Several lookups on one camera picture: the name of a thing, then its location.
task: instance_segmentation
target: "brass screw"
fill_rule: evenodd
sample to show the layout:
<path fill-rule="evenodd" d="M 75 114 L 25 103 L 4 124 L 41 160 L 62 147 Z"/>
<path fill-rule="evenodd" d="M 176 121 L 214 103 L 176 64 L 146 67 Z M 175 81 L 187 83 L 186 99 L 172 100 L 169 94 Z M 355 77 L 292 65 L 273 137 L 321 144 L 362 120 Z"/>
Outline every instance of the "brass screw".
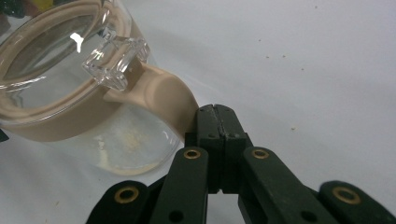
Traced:
<path fill-rule="evenodd" d="M 117 203 L 131 203 L 139 195 L 139 190 L 135 186 L 127 186 L 117 190 L 114 200 Z"/>
<path fill-rule="evenodd" d="M 251 154 L 260 160 L 267 159 L 270 156 L 270 154 L 268 154 L 268 152 L 264 151 L 263 149 L 254 149 Z"/>
<path fill-rule="evenodd" d="M 332 194 L 341 202 L 349 203 L 349 204 L 359 204 L 361 203 L 361 197 L 353 191 L 352 189 L 348 189 L 345 187 L 335 187 L 332 189 Z"/>
<path fill-rule="evenodd" d="M 190 160 L 194 160 L 201 157 L 201 152 L 195 149 L 189 149 L 184 152 L 184 157 Z"/>

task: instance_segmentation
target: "gold rivet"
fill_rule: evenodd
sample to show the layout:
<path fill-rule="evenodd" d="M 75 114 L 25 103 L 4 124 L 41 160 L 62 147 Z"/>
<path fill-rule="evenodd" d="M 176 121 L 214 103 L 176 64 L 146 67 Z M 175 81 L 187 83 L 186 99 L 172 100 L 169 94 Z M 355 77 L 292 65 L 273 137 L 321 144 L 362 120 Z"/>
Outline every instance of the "gold rivet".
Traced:
<path fill-rule="evenodd" d="M 114 200 L 117 203 L 131 203 L 137 198 L 138 195 L 139 190 L 135 186 L 127 186 L 117 190 L 116 194 L 114 195 Z"/>
<path fill-rule="evenodd" d="M 347 198 L 343 193 L 349 194 L 351 198 Z M 348 189 L 345 187 L 335 187 L 332 189 L 332 194 L 340 201 L 349 204 L 358 204 L 361 203 L 361 197 L 353 191 L 352 189 Z"/>
<path fill-rule="evenodd" d="M 190 160 L 197 159 L 201 156 L 201 152 L 195 149 L 189 149 L 184 152 L 184 157 Z"/>
<path fill-rule="evenodd" d="M 251 154 L 257 159 L 266 159 L 270 156 L 268 152 L 264 151 L 263 149 L 254 149 Z"/>

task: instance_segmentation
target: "yellow object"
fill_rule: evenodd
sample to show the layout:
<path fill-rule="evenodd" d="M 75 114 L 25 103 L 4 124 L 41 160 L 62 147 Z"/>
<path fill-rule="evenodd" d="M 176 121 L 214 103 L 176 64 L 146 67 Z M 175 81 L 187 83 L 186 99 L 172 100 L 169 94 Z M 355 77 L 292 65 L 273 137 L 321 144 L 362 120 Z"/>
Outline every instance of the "yellow object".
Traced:
<path fill-rule="evenodd" d="M 53 0 L 32 0 L 38 11 L 43 12 L 53 6 Z"/>

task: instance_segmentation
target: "transparent container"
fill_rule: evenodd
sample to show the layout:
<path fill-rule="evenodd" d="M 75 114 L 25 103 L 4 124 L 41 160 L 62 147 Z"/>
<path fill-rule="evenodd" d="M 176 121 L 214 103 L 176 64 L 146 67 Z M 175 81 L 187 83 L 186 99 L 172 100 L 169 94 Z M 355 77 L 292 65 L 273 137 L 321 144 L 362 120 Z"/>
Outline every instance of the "transparent container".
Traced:
<path fill-rule="evenodd" d="M 119 175 L 172 155 L 197 104 L 147 63 L 149 46 L 120 1 L 3 3 L 1 128 Z"/>

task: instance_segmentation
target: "clear plastic latch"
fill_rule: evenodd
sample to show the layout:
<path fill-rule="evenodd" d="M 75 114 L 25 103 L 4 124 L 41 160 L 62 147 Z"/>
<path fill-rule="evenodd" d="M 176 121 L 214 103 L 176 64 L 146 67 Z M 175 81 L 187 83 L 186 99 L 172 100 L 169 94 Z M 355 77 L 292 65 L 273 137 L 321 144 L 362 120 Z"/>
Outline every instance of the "clear plastic latch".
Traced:
<path fill-rule="evenodd" d="M 145 61 L 149 55 L 147 42 L 143 38 L 105 36 L 105 43 L 95 49 L 82 67 L 100 84 L 111 89 L 124 91 L 128 80 L 124 75 L 134 57 Z"/>

